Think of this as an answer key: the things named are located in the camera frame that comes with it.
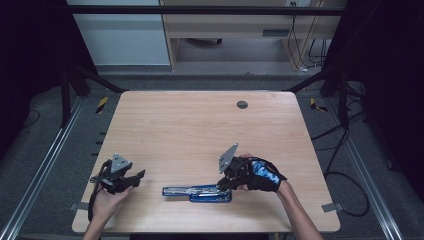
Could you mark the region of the dark object under desk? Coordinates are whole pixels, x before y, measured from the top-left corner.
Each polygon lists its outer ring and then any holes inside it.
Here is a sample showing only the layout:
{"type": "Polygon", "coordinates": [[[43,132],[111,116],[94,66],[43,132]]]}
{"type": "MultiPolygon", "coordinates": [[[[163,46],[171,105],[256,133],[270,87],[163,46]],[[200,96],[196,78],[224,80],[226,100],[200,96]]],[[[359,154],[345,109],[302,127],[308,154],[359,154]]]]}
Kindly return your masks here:
{"type": "Polygon", "coordinates": [[[198,38],[184,38],[184,41],[194,46],[215,46],[223,42],[222,38],[217,39],[198,39],[198,38]]]}

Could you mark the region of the aluminium floor rail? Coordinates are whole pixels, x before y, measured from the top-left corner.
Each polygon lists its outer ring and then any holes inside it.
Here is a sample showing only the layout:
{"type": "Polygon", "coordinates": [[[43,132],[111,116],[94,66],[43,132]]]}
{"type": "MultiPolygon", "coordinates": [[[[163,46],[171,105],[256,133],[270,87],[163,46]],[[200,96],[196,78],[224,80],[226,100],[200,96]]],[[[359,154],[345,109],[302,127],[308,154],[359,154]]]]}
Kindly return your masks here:
{"type": "Polygon", "coordinates": [[[0,240],[15,240],[22,228],[31,208],[34,205],[50,171],[53,168],[70,132],[72,131],[76,119],[78,118],[85,99],[77,97],[72,107],[70,117],[65,125],[58,130],[54,140],[49,146],[37,171],[34,173],[31,182],[28,184],[25,193],[17,204],[13,214],[0,230],[0,240]]]}
{"type": "Polygon", "coordinates": [[[385,236],[386,240],[404,240],[404,237],[395,221],[389,207],[381,194],[376,182],[374,181],[370,171],[367,169],[363,161],[362,155],[359,152],[357,145],[354,142],[351,133],[354,132],[354,114],[363,116],[362,107],[359,103],[353,100],[348,100],[347,106],[343,107],[347,111],[349,133],[345,137],[348,155],[351,159],[353,168],[356,172],[360,185],[363,187],[368,200],[370,208],[376,217],[378,224],[385,236]]]}

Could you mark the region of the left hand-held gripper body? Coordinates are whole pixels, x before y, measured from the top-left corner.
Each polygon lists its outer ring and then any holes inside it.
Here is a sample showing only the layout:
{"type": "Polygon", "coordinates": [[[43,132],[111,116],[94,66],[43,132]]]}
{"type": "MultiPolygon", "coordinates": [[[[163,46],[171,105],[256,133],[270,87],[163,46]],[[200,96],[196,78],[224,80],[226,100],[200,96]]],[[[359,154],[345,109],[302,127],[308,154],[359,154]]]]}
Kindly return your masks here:
{"type": "Polygon", "coordinates": [[[100,184],[111,194],[121,193],[132,186],[132,179],[125,174],[133,163],[115,153],[112,159],[103,163],[99,173],[90,179],[91,183],[100,184]]]}

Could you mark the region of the yellow black tape strip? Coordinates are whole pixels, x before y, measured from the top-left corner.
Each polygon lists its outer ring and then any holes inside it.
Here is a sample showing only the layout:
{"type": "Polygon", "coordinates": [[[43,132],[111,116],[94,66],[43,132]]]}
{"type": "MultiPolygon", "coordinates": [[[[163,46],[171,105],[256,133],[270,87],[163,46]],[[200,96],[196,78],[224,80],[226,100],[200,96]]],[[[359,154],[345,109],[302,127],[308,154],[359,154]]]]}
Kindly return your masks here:
{"type": "Polygon", "coordinates": [[[109,97],[102,97],[101,100],[99,101],[99,104],[96,108],[95,113],[96,114],[101,114],[103,112],[103,109],[108,101],[109,97]]]}
{"type": "Polygon", "coordinates": [[[318,106],[315,98],[310,98],[310,108],[321,112],[327,112],[328,108],[325,106],[318,106]]]}

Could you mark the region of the black curtain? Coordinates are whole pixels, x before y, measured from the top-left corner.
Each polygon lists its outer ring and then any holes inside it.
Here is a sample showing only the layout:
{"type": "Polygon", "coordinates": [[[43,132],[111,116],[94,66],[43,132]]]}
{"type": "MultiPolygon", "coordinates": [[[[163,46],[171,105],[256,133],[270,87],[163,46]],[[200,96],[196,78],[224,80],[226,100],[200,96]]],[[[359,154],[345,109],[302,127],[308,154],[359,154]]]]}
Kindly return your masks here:
{"type": "Polygon", "coordinates": [[[424,0],[347,0],[325,65],[365,85],[376,134],[424,202],[424,0]]]}
{"type": "Polygon", "coordinates": [[[74,65],[96,68],[66,0],[0,0],[0,158],[29,115],[31,99],[74,65]]]}

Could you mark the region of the blue stapler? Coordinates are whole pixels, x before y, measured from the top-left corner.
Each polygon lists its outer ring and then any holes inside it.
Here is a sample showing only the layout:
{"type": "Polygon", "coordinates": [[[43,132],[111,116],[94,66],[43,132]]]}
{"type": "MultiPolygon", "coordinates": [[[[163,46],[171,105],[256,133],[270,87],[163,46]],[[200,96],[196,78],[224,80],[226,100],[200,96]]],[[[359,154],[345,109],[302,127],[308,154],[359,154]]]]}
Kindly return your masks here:
{"type": "Polygon", "coordinates": [[[162,195],[169,197],[187,196],[194,203],[229,203],[232,201],[232,191],[221,191],[216,185],[197,186],[166,186],[162,195]]]}

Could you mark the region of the person's right hand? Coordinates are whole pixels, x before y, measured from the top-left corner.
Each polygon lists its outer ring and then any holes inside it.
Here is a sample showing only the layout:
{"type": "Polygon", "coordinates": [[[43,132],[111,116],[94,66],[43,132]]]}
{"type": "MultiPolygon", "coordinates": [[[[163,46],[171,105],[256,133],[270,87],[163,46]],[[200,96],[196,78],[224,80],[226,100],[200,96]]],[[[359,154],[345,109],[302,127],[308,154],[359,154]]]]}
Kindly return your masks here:
{"type": "Polygon", "coordinates": [[[288,182],[287,178],[271,162],[260,160],[251,154],[243,154],[241,158],[252,161],[253,178],[247,184],[240,185],[237,190],[261,190],[277,194],[280,184],[284,181],[288,182]]]}

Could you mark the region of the black metal stand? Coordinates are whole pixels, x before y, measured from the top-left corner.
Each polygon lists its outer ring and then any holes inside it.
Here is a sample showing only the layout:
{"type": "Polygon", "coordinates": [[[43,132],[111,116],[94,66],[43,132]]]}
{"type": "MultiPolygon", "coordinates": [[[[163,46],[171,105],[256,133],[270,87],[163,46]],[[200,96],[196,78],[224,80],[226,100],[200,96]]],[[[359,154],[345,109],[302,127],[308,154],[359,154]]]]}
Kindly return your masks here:
{"type": "Polygon", "coordinates": [[[97,73],[89,71],[82,66],[66,67],[60,74],[62,127],[65,127],[71,118],[70,88],[73,88],[78,96],[87,96],[90,93],[90,88],[86,82],[87,79],[93,80],[114,93],[126,92],[126,89],[112,84],[97,73]]]}
{"type": "Polygon", "coordinates": [[[347,128],[349,122],[347,110],[348,74],[343,69],[328,67],[293,87],[286,89],[286,92],[297,93],[318,80],[324,81],[320,89],[323,97],[329,97],[335,91],[338,91],[338,120],[344,128],[347,128]]]}

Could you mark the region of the light wooden desk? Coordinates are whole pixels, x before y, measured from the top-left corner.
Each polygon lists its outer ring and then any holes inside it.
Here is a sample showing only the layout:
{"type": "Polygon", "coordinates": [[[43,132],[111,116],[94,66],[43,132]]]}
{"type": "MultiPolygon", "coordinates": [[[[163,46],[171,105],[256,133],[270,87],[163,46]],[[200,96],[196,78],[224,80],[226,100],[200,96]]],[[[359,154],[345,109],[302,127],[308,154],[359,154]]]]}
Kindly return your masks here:
{"type": "MultiPolygon", "coordinates": [[[[159,0],[162,6],[250,6],[343,8],[347,0],[159,0]]],[[[306,66],[314,39],[333,37],[338,16],[171,15],[163,16],[166,36],[184,38],[277,38],[294,70],[306,66]]]]}

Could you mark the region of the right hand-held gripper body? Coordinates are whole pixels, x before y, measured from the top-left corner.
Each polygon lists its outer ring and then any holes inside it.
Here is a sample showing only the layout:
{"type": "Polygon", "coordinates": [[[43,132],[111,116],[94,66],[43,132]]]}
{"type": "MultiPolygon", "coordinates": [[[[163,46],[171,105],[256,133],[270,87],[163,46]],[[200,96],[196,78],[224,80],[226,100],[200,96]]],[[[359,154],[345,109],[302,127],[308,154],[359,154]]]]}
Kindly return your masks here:
{"type": "Polygon", "coordinates": [[[253,178],[252,161],[235,155],[238,144],[234,143],[218,160],[218,171],[233,183],[235,189],[245,185],[253,178]]]}

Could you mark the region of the white cabinet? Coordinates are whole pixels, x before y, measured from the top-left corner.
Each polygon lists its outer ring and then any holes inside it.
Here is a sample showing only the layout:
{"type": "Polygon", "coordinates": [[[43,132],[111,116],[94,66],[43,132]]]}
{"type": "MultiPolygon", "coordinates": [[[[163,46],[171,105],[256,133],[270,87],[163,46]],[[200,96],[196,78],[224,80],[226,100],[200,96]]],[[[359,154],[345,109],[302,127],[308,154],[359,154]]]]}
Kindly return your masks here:
{"type": "Polygon", "coordinates": [[[74,14],[96,66],[169,65],[162,16],[74,14]]]}

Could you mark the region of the black horizontal frame bar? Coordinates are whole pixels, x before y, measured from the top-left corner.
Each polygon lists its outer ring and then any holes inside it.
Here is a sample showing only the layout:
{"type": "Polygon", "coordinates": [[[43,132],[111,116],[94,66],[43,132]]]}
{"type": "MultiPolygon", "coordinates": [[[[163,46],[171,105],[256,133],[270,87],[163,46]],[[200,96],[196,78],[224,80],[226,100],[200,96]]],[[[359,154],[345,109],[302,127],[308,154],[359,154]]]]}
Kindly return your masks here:
{"type": "Polygon", "coordinates": [[[106,6],[69,5],[74,14],[171,14],[171,15],[299,15],[342,16],[345,8],[325,7],[250,7],[250,6],[106,6]]]}

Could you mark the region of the person's left hand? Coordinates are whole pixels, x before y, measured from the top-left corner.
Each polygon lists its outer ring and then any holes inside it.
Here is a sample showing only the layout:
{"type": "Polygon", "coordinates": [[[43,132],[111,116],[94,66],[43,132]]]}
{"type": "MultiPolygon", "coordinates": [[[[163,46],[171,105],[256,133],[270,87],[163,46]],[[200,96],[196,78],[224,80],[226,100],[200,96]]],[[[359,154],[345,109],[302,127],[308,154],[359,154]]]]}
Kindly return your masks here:
{"type": "Polygon", "coordinates": [[[107,223],[115,214],[120,204],[130,195],[133,187],[130,186],[121,193],[115,195],[107,192],[103,188],[97,190],[93,204],[92,223],[107,223]]]}

